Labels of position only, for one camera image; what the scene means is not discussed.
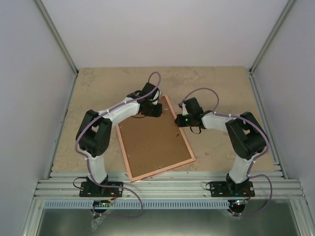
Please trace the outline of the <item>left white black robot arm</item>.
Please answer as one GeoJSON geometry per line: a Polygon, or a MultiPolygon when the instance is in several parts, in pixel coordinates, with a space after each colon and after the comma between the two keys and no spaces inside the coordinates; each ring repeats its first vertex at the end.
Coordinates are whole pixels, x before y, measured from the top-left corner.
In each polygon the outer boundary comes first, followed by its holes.
{"type": "Polygon", "coordinates": [[[89,110],[85,113],[75,138],[75,151],[86,160],[88,179],[92,182],[91,191],[96,196],[103,196],[108,190],[104,154],[109,147],[113,127],[137,114],[160,117],[160,97],[159,88],[147,82],[142,90],[127,95],[109,109],[99,112],[89,110]]]}

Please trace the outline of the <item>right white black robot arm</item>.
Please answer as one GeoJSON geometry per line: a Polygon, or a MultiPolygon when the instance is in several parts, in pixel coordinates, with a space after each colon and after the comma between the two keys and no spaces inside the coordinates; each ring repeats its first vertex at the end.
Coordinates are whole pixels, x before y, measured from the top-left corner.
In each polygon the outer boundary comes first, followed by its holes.
{"type": "Polygon", "coordinates": [[[183,101],[179,107],[182,113],[175,118],[178,127],[220,130],[228,134],[236,157],[226,175],[225,186],[229,195],[238,196],[249,181],[254,162],[270,147],[266,133],[251,112],[231,115],[204,111],[194,97],[183,101]]]}

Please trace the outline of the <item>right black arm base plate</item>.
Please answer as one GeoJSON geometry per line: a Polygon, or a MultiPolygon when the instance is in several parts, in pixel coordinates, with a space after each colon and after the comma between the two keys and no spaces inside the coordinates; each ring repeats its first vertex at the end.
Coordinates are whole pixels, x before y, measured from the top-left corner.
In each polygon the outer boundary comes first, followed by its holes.
{"type": "Polygon", "coordinates": [[[227,181],[211,181],[205,185],[212,197],[254,197],[255,191],[251,181],[234,184],[227,181]]]}

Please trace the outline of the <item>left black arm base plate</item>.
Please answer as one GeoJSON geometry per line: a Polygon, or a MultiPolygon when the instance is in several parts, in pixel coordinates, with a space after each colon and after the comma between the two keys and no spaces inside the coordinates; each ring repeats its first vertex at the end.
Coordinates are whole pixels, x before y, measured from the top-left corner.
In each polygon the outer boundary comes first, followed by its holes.
{"type": "Polygon", "coordinates": [[[79,189],[80,197],[111,197],[117,198],[122,196],[123,182],[108,181],[106,179],[101,185],[109,185],[109,187],[101,187],[96,185],[88,177],[77,177],[73,182],[73,186],[79,189]]]}

